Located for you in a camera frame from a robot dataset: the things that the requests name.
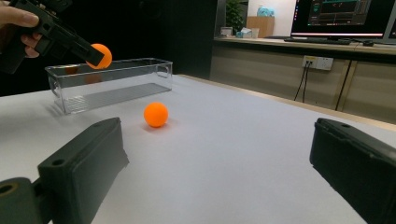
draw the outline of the desk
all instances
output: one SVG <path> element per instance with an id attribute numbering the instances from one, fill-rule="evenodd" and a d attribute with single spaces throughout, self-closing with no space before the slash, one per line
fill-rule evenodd
<path id="1" fill-rule="evenodd" d="M 160 129 L 143 119 L 153 101 L 169 110 Z M 76 115 L 60 114 L 50 91 L 3 97 L 0 107 L 1 180 L 36 180 L 54 151 L 120 118 L 131 163 L 94 224 L 363 224 L 309 163 L 314 123 L 337 119 L 396 147 L 394 125 L 186 76 L 171 91 Z"/>
<path id="2" fill-rule="evenodd" d="M 396 124 L 396 46 L 217 38 L 210 80 L 292 100 L 304 55 L 334 58 L 330 71 L 308 70 L 307 104 Z"/>

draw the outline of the orange ball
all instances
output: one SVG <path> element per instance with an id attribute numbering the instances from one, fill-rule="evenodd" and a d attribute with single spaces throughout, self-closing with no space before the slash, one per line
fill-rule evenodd
<path id="1" fill-rule="evenodd" d="M 77 66 L 68 66 L 64 69 L 67 75 L 74 75 L 78 71 Z"/>
<path id="2" fill-rule="evenodd" d="M 89 74 L 84 77 L 85 84 L 93 84 L 102 82 L 102 76 L 100 74 Z"/>
<path id="3" fill-rule="evenodd" d="M 88 62 L 87 65 L 89 65 L 93 69 L 103 69 L 109 67 L 113 60 L 113 56 L 111 55 L 110 49 L 108 49 L 105 45 L 102 44 L 91 44 L 91 46 L 102 52 L 105 56 L 103 57 L 102 61 L 99 62 L 98 65 L 95 66 Z"/>
<path id="4" fill-rule="evenodd" d="M 159 128 L 168 120 L 168 109 L 164 104 L 154 102 L 146 106 L 144 117 L 149 126 Z"/>

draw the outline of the monitor screen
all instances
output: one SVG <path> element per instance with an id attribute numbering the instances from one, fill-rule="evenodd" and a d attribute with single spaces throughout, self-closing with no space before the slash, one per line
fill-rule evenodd
<path id="1" fill-rule="evenodd" d="M 382 38 L 395 0 L 296 0 L 291 36 Z"/>

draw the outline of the transparent bin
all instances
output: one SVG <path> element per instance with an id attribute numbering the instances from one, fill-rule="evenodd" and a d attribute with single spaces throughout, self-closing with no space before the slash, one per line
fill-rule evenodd
<path id="1" fill-rule="evenodd" d="M 114 61 L 100 70 L 85 63 L 45 69 L 55 104 L 65 114 L 172 90 L 172 63 L 155 58 Z"/>

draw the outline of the table surface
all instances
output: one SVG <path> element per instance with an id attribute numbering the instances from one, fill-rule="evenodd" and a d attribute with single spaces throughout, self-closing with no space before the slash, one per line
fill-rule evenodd
<path id="1" fill-rule="evenodd" d="M 119 117 L 130 164 L 95 224 L 365 223 L 310 164 L 314 123 L 336 119 L 396 147 L 394 125 L 187 76 L 173 81 L 171 91 L 74 115 L 59 111 L 51 91 L 0 98 L 0 180 L 36 180 L 49 155 Z M 159 129 L 143 118 L 151 102 L 169 110 Z"/>

